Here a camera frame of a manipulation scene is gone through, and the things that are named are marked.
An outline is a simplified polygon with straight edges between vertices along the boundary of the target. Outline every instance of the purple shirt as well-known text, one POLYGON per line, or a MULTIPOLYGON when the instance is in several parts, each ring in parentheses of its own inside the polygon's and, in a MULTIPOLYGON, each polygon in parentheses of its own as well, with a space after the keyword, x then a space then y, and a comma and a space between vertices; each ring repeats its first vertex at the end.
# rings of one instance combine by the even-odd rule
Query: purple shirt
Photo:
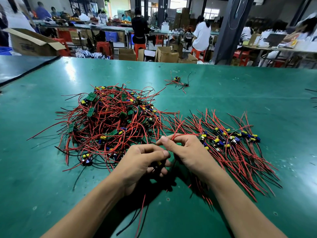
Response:
POLYGON ((52 17, 52 15, 44 7, 37 7, 35 9, 35 12, 38 19, 45 19, 45 17, 52 17))

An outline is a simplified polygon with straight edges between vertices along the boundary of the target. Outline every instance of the ponytail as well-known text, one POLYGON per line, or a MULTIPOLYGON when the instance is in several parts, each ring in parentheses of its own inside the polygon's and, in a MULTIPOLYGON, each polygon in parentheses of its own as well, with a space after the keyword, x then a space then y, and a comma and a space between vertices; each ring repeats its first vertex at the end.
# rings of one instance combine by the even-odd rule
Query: ponytail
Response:
POLYGON ((14 0, 8 0, 12 10, 14 11, 14 13, 17 13, 18 12, 18 7, 17 7, 17 4, 14 0))
POLYGON ((206 26, 209 28, 210 27, 210 21, 206 20, 205 23, 206 23, 206 26))

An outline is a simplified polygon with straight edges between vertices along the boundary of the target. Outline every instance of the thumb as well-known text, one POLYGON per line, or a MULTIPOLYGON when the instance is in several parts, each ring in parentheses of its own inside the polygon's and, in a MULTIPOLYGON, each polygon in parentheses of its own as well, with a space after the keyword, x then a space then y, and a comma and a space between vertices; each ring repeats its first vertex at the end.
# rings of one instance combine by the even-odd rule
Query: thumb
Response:
POLYGON ((146 159, 149 161, 149 163, 152 163, 154 161, 160 161, 169 158, 170 154, 167 150, 162 151, 154 151, 152 153, 143 154, 146 156, 146 159))
POLYGON ((161 136, 161 142, 162 144, 164 145, 164 147, 173 152, 174 154, 177 154, 178 156, 180 156, 181 152, 182 152, 182 149, 183 147, 182 146, 179 146, 177 144, 175 144, 174 141, 168 139, 167 137, 165 136, 161 136))

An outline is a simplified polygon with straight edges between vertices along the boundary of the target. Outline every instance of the white dress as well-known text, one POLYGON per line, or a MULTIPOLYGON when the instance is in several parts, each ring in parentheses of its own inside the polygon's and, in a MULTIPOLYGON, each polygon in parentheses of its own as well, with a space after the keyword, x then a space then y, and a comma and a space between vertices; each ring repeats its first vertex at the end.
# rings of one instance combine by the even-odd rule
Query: white dress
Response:
MULTIPOLYGON (((0 0, 0 5, 3 7, 6 18, 8 20, 8 27, 9 28, 24 28, 28 29, 30 31, 34 31, 34 29, 31 27, 28 19, 23 15, 21 8, 19 4, 23 4, 24 2, 22 0, 14 0, 16 2, 18 12, 14 13, 12 10, 12 7, 10 6, 10 3, 8 0, 0 0)), ((11 47, 11 38, 9 35, 9 46, 11 47)))

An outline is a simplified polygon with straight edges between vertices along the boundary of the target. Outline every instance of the person in teal shirt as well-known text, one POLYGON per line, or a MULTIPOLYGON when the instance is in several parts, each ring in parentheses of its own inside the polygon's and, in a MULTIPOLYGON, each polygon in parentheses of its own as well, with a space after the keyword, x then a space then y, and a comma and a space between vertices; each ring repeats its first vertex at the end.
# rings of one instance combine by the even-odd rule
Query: person in teal shirt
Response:
POLYGON ((127 11, 124 12, 124 16, 122 17, 122 21, 124 21, 124 20, 131 21, 131 17, 128 16, 128 12, 127 11))

